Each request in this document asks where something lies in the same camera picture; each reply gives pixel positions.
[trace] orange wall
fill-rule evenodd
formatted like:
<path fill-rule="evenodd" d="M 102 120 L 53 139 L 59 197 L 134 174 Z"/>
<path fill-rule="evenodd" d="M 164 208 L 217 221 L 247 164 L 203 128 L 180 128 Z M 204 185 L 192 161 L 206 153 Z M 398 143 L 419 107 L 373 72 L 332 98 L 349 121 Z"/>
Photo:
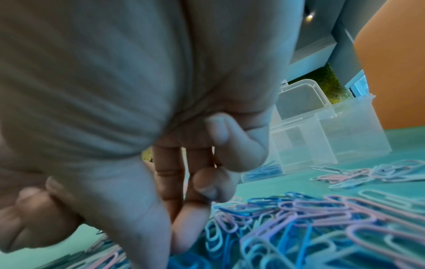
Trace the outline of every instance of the orange wall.
<path fill-rule="evenodd" d="M 384 129 L 425 125 L 425 0 L 387 0 L 354 47 Z"/>

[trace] plastic container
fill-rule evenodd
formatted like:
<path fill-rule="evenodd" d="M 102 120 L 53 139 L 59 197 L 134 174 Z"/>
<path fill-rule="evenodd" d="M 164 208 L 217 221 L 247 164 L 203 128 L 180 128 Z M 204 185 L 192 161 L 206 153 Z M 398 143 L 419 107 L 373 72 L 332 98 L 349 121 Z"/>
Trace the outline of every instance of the plastic container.
<path fill-rule="evenodd" d="M 338 163 L 378 157 L 391 146 L 372 106 L 369 94 L 332 105 L 335 116 L 320 119 Z"/>
<path fill-rule="evenodd" d="M 260 179 L 266 179 L 270 177 L 276 177 L 283 175 L 282 164 L 276 150 L 271 135 L 269 137 L 269 155 L 262 166 L 257 169 L 251 170 L 246 173 L 242 173 L 241 180 L 243 182 L 250 182 Z"/>
<path fill-rule="evenodd" d="M 335 115 L 332 104 L 320 86 L 311 79 L 303 79 L 282 88 L 276 101 L 281 120 L 292 121 L 308 116 L 309 112 L 322 110 L 317 114 L 319 119 Z"/>
<path fill-rule="evenodd" d="M 337 163 L 316 114 L 270 129 L 285 174 Z"/>

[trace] green table surface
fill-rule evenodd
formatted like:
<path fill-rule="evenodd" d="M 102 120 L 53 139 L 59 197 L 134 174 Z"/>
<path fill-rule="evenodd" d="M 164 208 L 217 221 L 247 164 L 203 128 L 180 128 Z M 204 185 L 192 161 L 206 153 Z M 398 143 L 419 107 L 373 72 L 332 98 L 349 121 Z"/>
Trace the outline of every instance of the green table surface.
<path fill-rule="evenodd" d="M 425 126 L 388 130 L 386 135 L 393 152 L 379 158 L 362 160 L 355 163 L 341 164 L 341 169 L 371 168 L 379 164 L 388 164 L 397 160 L 425 160 Z M 236 196 L 244 201 L 252 197 L 267 197 L 283 194 L 286 191 L 303 192 L 312 196 L 340 194 L 356 196 L 362 189 L 379 189 L 389 193 L 410 198 L 425 197 L 425 181 L 407 183 L 371 182 L 363 186 L 350 189 L 331 191 L 324 182 L 312 182 L 309 179 L 325 173 L 320 171 L 305 171 L 271 179 L 264 179 L 238 185 Z M 33 269 L 67 254 L 85 250 L 100 236 L 97 230 L 82 225 L 70 238 L 55 246 L 42 249 L 25 249 L 10 254 L 0 253 L 0 268 Z"/>

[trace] finger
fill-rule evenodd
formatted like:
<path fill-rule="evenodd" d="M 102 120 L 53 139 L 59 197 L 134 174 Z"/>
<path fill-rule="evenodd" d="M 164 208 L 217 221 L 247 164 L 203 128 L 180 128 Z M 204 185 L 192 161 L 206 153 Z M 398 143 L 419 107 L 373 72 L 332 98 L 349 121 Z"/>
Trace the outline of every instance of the finger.
<path fill-rule="evenodd" d="M 171 223 L 140 156 L 101 164 L 94 178 L 56 181 L 75 197 L 69 206 L 119 244 L 135 269 L 166 268 Z M 69 196 L 58 197 L 67 205 Z"/>
<path fill-rule="evenodd" d="M 267 158 L 269 125 L 243 130 L 231 116 L 217 113 L 205 120 L 207 132 L 215 146 L 215 155 L 227 169 L 249 171 Z"/>
<path fill-rule="evenodd" d="M 155 165 L 155 183 L 159 196 L 173 222 L 183 206 L 185 166 L 180 148 L 152 147 Z"/>
<path fill-rule="evenodd" d="M 81 222 L 81 217 L 47 191 L 25 188 L 15 206 L 0 211 L 0 250 L 11 252 L 57 244 Z"/>
<path fill-rule="evenodd" d="M 209 200 L 224 203 L 235 194 L 239 179 L 240 173 L 223 166 L 204 168 L 193 176 L 193 187 Z"/>
<path fill-rule="evenodd" d="M 173 223 L 171 251 L 183 253 L 195 243 L 211 214 L 211 202 L 193 187 L 193 175 L 203 168 L 214 168 L 211 148 L 201 150 L 187 149 L 189 168 L 188 188 L 185 203 Z"/>

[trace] green foliage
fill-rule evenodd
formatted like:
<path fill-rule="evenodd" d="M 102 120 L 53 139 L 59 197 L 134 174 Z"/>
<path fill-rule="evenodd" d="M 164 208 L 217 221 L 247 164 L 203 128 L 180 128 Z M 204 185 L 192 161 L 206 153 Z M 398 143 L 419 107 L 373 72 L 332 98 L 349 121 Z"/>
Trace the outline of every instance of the green foliage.
<path fill-rule="evenodd" d="M 341 86 L 340 81 L 328 63 L 324 67 L 290 81 L 289 84 L 306 78 L 316 81 L 328 97 L 329 101 L 333 104 L 338 103 L 343 99 L 353 98 L 352 93 Z"/>

